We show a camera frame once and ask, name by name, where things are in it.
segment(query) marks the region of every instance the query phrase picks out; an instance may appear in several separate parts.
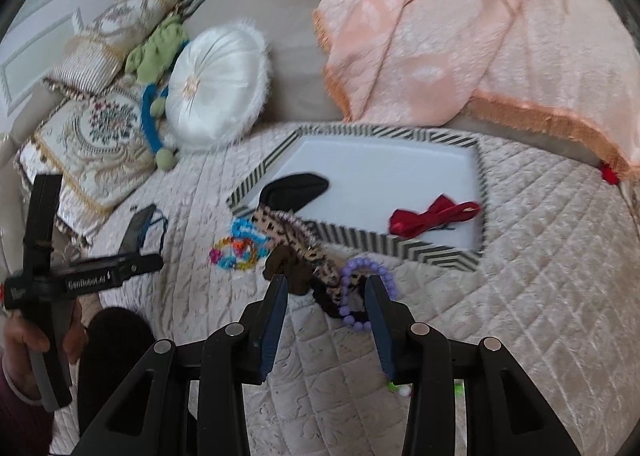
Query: person's hand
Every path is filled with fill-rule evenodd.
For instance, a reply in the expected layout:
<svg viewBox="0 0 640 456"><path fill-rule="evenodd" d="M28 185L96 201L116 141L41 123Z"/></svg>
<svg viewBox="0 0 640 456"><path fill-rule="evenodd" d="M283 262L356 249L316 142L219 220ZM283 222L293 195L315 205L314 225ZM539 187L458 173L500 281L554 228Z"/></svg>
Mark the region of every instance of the person's hand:
<svg viewBox="0 0 640 456"><path fill-rule="evenodd" d="M84 327L80 322L81 316L82 307L80 302L76 301L71 325L62 343L66 356L72 364L78 362L87 341ZM35 324L15 314L4 325L4 345L6 349L2 362L14 386L27 398L40 399L40 391L31 370L27 346L34 351L46 353L49 351L49 339Z"/></svg>

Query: white cuff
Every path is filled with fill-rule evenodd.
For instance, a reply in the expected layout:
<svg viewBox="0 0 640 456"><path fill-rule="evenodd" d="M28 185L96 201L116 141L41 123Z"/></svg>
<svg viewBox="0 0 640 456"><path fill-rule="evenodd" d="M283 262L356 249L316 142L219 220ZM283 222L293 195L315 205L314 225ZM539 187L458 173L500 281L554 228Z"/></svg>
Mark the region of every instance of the white cuff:
<svg viewBox="0 0 640 456"><path fill-rule="evenodd" d="M4 373L4 378L6 379L6 382L9 385L9 388L12 391L14 391L15 396L17 396L22 402L24 402L28 406L40 407L42 405L42 400L31 400L30 398L27 398L26 396L24 396L15 387L15 384L13 383L13 381L11 380L11 377L9 376L9 371L7 371L6 364L4 363L5 360L6 360L6 353L2 357L2 372Z"/></svg>

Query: peach blanket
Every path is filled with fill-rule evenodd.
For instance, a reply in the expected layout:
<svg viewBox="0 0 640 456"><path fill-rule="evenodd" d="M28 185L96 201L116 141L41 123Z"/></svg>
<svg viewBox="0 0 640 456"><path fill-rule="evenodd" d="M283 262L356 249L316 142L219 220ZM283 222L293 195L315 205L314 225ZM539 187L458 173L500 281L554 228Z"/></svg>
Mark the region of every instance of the peach blanket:
<svg viewBox="0 0 640 456"><path fill-rule="evenodd" d="M314 25L348 121L442 125L470 102L640 177L640 56L607 0L322 0Z"/></svg>

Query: white round pillow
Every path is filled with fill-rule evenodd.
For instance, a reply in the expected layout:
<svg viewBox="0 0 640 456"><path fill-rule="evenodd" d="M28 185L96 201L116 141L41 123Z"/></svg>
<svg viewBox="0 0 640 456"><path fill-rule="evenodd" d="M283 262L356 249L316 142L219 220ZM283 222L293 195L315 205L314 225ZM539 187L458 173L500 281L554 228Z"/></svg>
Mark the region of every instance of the white round pillow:
<svg viewBox="0 0 640 456"><path fill-rule="evenodd" d="M180 147L209 151L240 139L264 106L269 59L245 23L216 26L191 41L169 79L166 119Z"/></svg>

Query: red bow tie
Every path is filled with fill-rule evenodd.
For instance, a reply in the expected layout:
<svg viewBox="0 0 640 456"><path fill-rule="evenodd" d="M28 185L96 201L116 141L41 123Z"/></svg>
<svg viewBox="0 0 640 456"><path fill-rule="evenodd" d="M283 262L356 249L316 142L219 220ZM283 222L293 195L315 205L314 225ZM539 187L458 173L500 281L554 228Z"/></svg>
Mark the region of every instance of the red bow tie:
<svg viewBox="0 0 640 456"><path fill-rule="evenodd" d="M448 223L459 223L473 219L480 212L480 205L472 201L456 205L445 195L441 195L423 213L396 210L389 218L389 232L405 239L412 239L427 230Z"/></svg>

